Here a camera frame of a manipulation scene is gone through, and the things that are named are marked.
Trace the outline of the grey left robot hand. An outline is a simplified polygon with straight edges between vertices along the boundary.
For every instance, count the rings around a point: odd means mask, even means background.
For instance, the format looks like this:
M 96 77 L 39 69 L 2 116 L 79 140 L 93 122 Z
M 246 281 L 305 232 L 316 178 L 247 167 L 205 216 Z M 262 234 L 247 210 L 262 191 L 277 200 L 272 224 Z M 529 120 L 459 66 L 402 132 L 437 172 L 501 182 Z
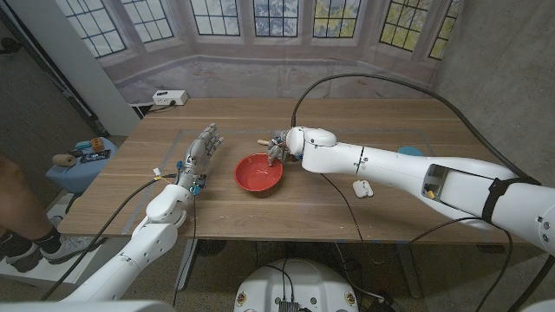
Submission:
M 218 133 L 216 123 L 209 124 L 187 148 L 183 166 L 178 170 L 175 184 L 184 188 L 190 188 L 196 184 L 196 180 L 205 173 L 211 157 L 223 140 L 224 138 Z

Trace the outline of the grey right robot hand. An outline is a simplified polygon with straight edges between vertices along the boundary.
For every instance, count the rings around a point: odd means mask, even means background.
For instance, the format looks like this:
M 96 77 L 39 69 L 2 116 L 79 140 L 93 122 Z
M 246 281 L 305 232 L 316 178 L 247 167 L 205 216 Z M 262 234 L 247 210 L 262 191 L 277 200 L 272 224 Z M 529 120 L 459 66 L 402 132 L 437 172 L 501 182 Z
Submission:
M 267 159 L 268 165 L 273 166 L 275 160 L 284 164 L 289 156 L 289 148 L 286 145 L 288 130 L 272 131 L 268 142 Z

